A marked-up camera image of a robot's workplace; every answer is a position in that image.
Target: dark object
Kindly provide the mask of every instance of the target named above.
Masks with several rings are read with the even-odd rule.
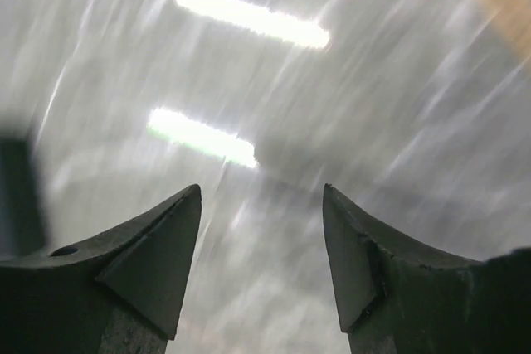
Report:
[[[529,353],[531,250],[476,262],[324,187],[324,238],[352,353]]]
[[[28,140],[14,134],[0,136],[0,260],[46,246],[35,169]]]
[[[5,353],[164,353],[201,216],[190,186],[151,211],[49,257],[0,263]]]

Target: fluorescent light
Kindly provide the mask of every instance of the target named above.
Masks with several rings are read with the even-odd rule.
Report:
[[[328,31],[315,22],[303,21],[283,12],[271,12],[267,7],[241,0],[175,0],[175,3],[201,16],[291,41],[298,46],[322,49],[330,39]]]
[[[228,162],[254,168],[255,147],[239,139],[235,134],[227,134],[193,121],[179,112],[157,108],[149,115],[148,129],[172,143],[181,143],[202,153],[209,153]]]

